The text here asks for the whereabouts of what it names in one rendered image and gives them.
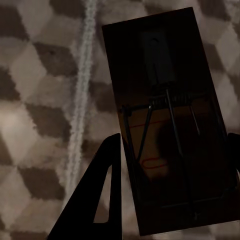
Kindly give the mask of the mousetrap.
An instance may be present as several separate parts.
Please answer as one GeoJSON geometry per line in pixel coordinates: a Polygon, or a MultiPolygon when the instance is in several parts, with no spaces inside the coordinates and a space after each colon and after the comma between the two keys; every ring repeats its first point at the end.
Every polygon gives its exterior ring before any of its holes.
{"type": "Polygon", "coordinates": [[[102,33],[140,236],[240,220],[240,179],[193,7],[102,33]]]}

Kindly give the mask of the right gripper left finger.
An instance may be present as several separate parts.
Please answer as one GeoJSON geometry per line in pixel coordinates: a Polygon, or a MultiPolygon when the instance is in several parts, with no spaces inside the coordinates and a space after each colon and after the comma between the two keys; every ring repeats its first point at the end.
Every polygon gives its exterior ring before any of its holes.
{"type": "Polygon", "coordinates": [[[122,240],[120,133],[103,141],[46,240],[122,240]],[[108,222],[93,223],[111,165],[108,222]]]}

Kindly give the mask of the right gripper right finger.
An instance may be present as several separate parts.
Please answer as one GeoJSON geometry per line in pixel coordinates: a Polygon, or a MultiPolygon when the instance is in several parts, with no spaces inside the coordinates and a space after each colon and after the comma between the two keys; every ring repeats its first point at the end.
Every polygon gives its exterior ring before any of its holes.
{"type": "Polygon", "coordinates": [[[240,172],[240,135],[229,133],[228,140],[231,147],[231,159],[238,172],[240,172]]]}

